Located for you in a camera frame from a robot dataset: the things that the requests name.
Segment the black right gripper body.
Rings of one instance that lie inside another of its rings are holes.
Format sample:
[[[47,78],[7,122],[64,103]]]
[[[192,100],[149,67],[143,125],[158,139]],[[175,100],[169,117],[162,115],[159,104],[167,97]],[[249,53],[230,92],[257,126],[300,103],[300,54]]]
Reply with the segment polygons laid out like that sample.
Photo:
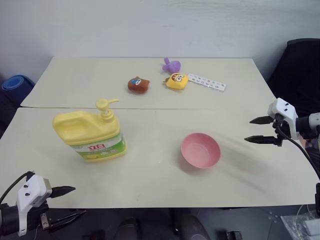
[[[285,139],[285,134],[281,129],[283,120],[284,120],[284,117],[282,115],[280,115],[279,113],[275,114],[272,127],[275,129],[275,133],[276,133],[274,145],[278,147],[282,146],[283,140]]]

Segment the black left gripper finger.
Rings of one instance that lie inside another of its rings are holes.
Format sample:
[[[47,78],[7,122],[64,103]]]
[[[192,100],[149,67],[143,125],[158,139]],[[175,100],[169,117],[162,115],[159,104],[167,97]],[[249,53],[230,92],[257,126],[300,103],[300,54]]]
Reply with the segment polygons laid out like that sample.
[[[86,209],[77,209],[72,210],[65,216],[61,216],[58,218],[50,218],[48,220],[49,223],[49,232],[55,232],[60,230],[68,225],[72,224],[73,222],[77,221],[80,217],[82,217],[87,212]]]
[[[57,187],[53,187],[51,190],[51,198],[57,198],[57,197],[61,197],[64,196],[72,191],[74,191],[76,188],[73,186],[57,186]]]

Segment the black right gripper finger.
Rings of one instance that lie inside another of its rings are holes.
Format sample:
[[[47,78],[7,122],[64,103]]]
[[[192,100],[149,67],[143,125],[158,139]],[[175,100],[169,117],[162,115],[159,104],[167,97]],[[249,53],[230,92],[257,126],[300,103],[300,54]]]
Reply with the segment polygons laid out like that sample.
[[[278,139],[274,136],[253,135],[245,137],[244,140],[254,144],[278,145]]]
[[[257,124],[257,125],[267,125],[274,121],[274,119],[271,116],[260,116],[256,117],[253,120],[251,120],[250,124]]]

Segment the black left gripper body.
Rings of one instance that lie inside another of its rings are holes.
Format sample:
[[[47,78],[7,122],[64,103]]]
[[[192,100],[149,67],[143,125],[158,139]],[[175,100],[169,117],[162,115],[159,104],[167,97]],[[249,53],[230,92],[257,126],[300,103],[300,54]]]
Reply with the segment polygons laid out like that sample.
[[[49,210],[47,202],[42,203],[39,207],[32,207],[27,213],[27,230],[31,231],[41,226],[41,215]]]

